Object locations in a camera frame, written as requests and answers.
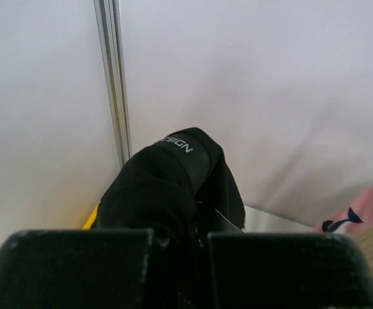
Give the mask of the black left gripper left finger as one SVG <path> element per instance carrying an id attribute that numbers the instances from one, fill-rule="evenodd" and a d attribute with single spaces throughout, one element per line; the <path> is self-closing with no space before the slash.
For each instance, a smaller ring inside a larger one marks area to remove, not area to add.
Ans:
<path id="1" fill-rule="evenodd" d="M 0 308 L 154 308 L 150 230 L 24 230 L 0 247 Z"/>

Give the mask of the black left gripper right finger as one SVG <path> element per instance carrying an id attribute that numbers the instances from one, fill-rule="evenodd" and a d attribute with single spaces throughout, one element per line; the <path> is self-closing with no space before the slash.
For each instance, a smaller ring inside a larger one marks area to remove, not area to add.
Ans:
<path id="1" fill-rule="evenodd" d="M 373 277 L 338 234 L 208 236 L 215 308 L 373 308 Z"/>

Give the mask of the black shorts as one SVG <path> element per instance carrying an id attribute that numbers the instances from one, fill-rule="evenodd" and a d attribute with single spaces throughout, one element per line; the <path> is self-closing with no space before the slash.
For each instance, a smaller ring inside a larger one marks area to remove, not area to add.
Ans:
<path id="1" fill-rule="evenodd" d="M 244 203 L 224 150 L 191 127 L 129 159 L 101 198 L 93 228 L 151 228 L 170 246 L 186 249 L 195 233 L 198 201 L 244 227 Z"/>

